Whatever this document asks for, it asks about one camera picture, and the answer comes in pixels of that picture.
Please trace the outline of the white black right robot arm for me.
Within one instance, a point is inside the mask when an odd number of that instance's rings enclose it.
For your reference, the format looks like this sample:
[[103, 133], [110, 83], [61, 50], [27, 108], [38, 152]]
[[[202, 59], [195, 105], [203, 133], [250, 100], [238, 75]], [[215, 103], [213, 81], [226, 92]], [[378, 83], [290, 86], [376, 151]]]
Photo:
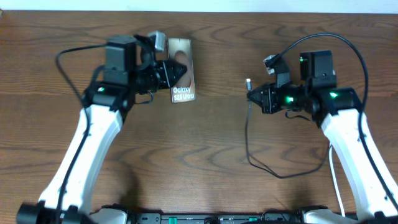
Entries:
[[397, 184], [369, 131], [364, 105], [352, 88], [339, 88], [329, 50], [300, 54], [300, 78], [294, 85], [285, 60], [264, 59], [275, 82], [255, 89], [247, 80], [247, 99], [264, 114], [305, 111], [335, 150], [351, 187], [358, 223], [397, 223]]

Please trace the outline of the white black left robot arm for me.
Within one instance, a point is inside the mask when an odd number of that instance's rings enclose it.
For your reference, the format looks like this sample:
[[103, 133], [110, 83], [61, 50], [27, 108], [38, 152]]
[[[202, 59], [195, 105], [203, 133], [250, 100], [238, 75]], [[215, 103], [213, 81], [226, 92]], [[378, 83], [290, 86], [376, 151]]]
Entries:
[[23, 203], [17, 223], [133, 223], [117, 205], [91, 212], [98, 174], [108, 149], [136, 105], [136, 95], [172, 88], [187, 72], [174, 59], [158, 60], [165, 34], [114, 35], [102, 48], [105, 63], [96, 67], [88, 87], [77, 93], [82, 109], [63, 161], [38, 202]]

